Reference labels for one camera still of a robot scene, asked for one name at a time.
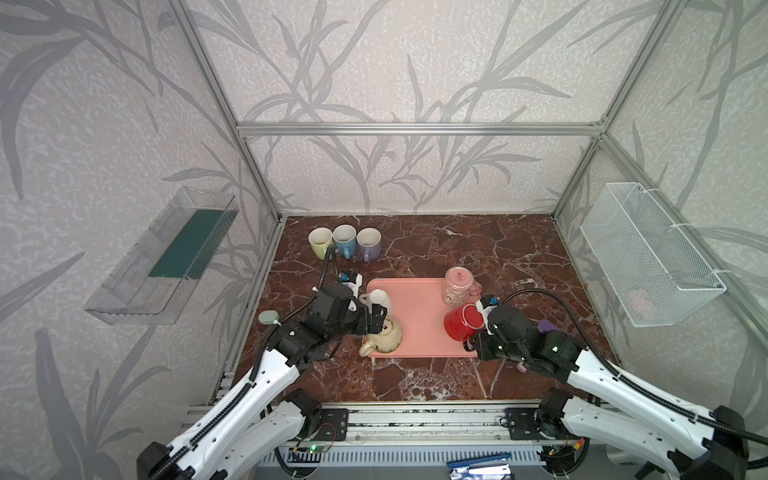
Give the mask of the cream speckled squat mug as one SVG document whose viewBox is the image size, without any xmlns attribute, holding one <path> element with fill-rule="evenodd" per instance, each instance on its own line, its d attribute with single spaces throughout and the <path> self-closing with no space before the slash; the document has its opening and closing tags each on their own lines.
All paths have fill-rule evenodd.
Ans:
<svg viewBox="0 0 768 480">
<path fill-rule="evenodd" d="M 382 330 L 378 334 L 369 334 L 358 354 L 360 357 L 368 357 L 373 353 L 388 354 L 394 352 L 401 344 L 403 330 L 401 325 L 393 318 L 384 320 Z"/>
</svg>

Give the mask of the red mug black handle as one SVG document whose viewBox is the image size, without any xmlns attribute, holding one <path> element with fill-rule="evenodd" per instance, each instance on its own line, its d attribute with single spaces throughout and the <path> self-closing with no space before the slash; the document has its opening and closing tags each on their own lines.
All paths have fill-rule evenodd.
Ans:
<svg viewBox="0 0 768 480">
<path fill-rule="evenodd" d="M 443 318 L 443 329 L 448 336 L 448 351 L 466 354 L 464 342 L 485 328 L 482 314 L 473 303 L 466 303 L 448 312 Z"/>
</svg>

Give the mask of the lavender ceramic mug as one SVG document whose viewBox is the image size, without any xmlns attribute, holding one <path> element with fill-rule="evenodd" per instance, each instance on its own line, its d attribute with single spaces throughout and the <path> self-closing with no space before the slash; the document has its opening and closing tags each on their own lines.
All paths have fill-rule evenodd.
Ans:
<svg viewBox="0 0 768 480">
<path fill-rule="evenodd" d="M 357 233 L 357 252 L 365 263 L 378 259 L 382 251 L 382 234 L 372 227 L 367 227 Z"/>
</svg>

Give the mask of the light green ceramic mug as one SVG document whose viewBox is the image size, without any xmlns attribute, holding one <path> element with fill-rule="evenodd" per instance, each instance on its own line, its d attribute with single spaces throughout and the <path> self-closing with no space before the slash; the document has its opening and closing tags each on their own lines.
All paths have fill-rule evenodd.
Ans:
<svg viewBox="0 0 768 480">
<path fill-rule="evenodd" d="M 327 227 L 315 228 L 309 233 L 308 242 L 315 256 L 324 260 L 328 249 L 334 244 L 333 232 Z"/>
</svg>

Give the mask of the blue polka dot mug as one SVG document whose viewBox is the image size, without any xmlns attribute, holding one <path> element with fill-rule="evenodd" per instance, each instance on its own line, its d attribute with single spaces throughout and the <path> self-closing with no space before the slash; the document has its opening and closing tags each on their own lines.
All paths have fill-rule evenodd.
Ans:
<svg viewBox="0 0 768 480">
<path fill-rule="evenodd" d="M 339 254 L 345 259 L 351 260 L 357 250 L 357 230 L 349 224 L 337 226 L 332 231 L 332 238 Z"/>
</svg>

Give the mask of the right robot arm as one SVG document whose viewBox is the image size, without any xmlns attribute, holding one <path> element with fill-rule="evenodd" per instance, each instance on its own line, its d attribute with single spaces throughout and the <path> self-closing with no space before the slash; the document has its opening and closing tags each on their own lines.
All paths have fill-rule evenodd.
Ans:
<svg viewBox="0 0 768 480">
<path fill-rule="evenodd" d="M 763 469 L 749 446 L 764 435 L 747 431 L 744 418 L 720 406 L 687 402 L 614 365 L 595 349 L 582 327 L 578 335 L 544 330 L 507 300 L 486 295 L 475 303 L 482 327 L 465 345 L 482 361 L 504 359 L 608 403 L 602 408 L 553 388 L 534 415 L 536 429 L 597 440 L 644 460 L 638 478 L 660 471 L 677 479 L 743 479 Z"/>
</svg>

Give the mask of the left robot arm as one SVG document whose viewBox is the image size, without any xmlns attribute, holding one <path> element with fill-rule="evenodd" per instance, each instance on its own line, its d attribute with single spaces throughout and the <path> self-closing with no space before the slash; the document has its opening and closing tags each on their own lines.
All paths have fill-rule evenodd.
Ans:
<svg viewBox="0 0 768 480">
<path fill-rule="evenodd" d="M 349 336 L 383 330 L 388 310 L 359 299 L 361 274 L 321 278 L 301 306 L 267 334 L 252 368 L 200 420 L 170 443 L 151 443 L 137 459 L 140 479 L 238 479 L 269 452 L 319 428 L 322 406 L 290 386 L 329 359 Z"/>
</svg>

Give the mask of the white ceramic mug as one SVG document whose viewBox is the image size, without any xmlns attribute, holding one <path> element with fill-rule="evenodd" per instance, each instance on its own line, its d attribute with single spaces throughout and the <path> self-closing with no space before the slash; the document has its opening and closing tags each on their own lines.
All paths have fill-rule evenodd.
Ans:
<svg viewBox="0 0 768 480">
<path fill-rule="evenodd" d="M 362 294 L 359 301 L 371 309 L 374 305 L 379 305 L 386 310 L 386 315 L 393 313 L 392 301 L 389 294 L 382 289 L 374 289 L 368 293 Z"/>
</svg>

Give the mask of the pink ghost pattern mug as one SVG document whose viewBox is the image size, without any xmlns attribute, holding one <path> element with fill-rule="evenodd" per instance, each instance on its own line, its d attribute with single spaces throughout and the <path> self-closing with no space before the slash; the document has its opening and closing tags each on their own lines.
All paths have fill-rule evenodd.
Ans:
<svg viewBox="0 0 768 480">
<path fill-rule="evenodd" d="M 455 266 L 446 272 L 442 287 L 442 300 L 449 307 L 457 308 L 467 303 L 471 297 L 478 297 L 481 292 L 482 286 L 468 269 Z"/>
</svg>

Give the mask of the pink plastic tray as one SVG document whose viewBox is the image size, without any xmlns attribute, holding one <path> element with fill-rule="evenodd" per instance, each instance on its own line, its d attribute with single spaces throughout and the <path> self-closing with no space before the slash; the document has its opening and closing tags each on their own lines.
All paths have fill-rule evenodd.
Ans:
<svg viewBox="0 0 768 480">
<path fill-rule="evenodd" d="M 385 291 L 392 302 L 392 317 L 403 331 L 401 344 L 391 353 L 373 351 L 371 358 L 476 358 L 444 329 L 451 308 L 442 300 L 442 278 L 379 278 L 367 291 Z"/>
</svg>

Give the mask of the pale green soap-shaped object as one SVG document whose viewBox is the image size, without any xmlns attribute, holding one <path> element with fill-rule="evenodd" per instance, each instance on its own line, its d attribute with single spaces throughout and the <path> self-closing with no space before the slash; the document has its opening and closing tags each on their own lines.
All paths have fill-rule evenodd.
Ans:
<svg viewBox="0 0 768 480">
<path fill-rule="evenodd" d="M 262 325 L 280 324 L 280 314 L 276 310 L 264 310 L 258 314 L 257 320 Z"/>
</svg>

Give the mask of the pink item in basket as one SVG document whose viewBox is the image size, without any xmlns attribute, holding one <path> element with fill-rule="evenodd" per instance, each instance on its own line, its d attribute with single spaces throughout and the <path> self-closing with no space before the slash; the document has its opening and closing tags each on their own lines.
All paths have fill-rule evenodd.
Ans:
<svg viewBox="0 0 768 480">
<path fill-rule="evenodd" d="M 626 295 L 629 306 L 638 314 L 646 315 L 656 310 L 654 302 L 644 289 L 630 290 Z"/>
</svg>

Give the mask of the blue stapler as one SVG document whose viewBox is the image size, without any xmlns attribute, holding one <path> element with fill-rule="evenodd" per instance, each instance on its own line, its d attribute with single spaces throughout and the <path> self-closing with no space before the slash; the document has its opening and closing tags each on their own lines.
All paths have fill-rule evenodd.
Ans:
<svg viewBox="0 0 768 480">
<path fill-rule="evenodd" d="M 450 480 L 511 480 L 508 454 L 497 454 L 468 460 L 449 462 Z"/>
</svg>

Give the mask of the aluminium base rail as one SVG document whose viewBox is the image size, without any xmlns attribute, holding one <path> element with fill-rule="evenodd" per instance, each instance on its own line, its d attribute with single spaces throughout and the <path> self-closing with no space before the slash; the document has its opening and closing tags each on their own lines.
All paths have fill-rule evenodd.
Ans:
<svg viewBox="0 0 768 480">
<path fill-rule="evenodd" d="M 542 464 L 547 447 L 610 445 L 643 464 L 672 472 L 673 446 L 662 435 L 625 415 L 579 401 L 567 414 L 567 433 L 546 433 L 528 402 L 332 404 L 302 408 L 282 402 L 264 414 L 237 420 L 233 413 L 209 432 L 212 409 L 169 445 L 181 452 L 178 465 L 198 479 L 217 470 L 229 474 L 259 462 L 282 458 L 290 449 L 309 455 L 319 466 L 436 465 L 504 454 L 513 465 Z"/>
</svg>

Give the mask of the clear plastic wall bin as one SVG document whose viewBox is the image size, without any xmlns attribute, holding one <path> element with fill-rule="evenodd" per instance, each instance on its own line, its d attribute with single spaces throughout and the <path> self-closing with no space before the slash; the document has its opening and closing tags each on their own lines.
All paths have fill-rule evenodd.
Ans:
<svg viewBox="0 0 768 480">
<path fill-rule="evenodd" d="M 84 311 L 108 325 L 175 324 L 238 214 L 233 194 L 179 188 Z"/>
</svg>

